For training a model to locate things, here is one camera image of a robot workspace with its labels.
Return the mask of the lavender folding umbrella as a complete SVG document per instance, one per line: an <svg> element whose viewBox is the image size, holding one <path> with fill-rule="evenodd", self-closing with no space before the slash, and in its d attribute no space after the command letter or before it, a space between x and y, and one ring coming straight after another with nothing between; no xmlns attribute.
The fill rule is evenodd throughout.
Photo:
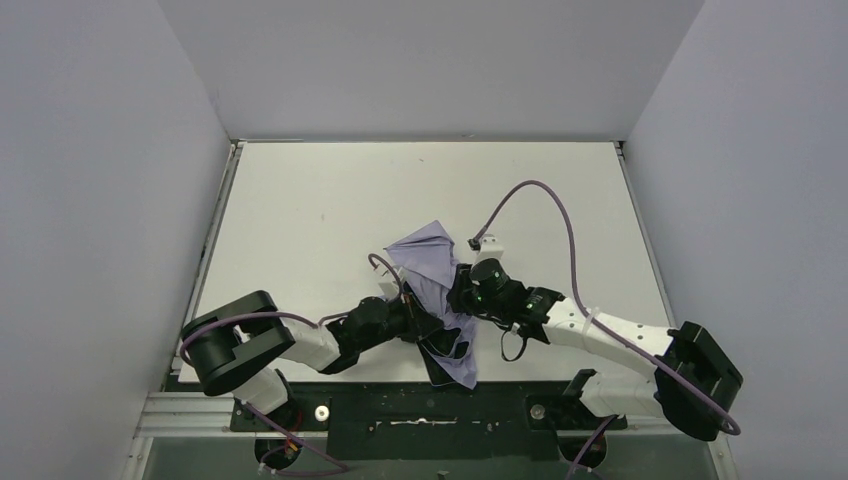
<svg viewBox="0 0 848 480"><path fill-rule="evenodd" d="M453 248L453 239L434 220L385 251L392 264L403 271L405 282L425 312L440 321L439 329L417 342L430 383L472 390L478 383L473 354L476 323L471 316L455 312L447 299L459 266Z"/></svg>

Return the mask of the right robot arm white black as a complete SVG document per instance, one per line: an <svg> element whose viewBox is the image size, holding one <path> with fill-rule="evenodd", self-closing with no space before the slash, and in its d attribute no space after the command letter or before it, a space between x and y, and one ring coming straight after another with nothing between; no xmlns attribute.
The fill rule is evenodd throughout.
<svg viewBox="0 0 848 480"><path fill-rule="evenodd" d="M624 381L590 370L578 380L572 396L598 418L664 418L702 441L741 432L730 408L743 376L697 323L657 327L588 310L559 291L512 279L494 258L459 265L447 301L524 342L579 349L635 373Z"/></svg>

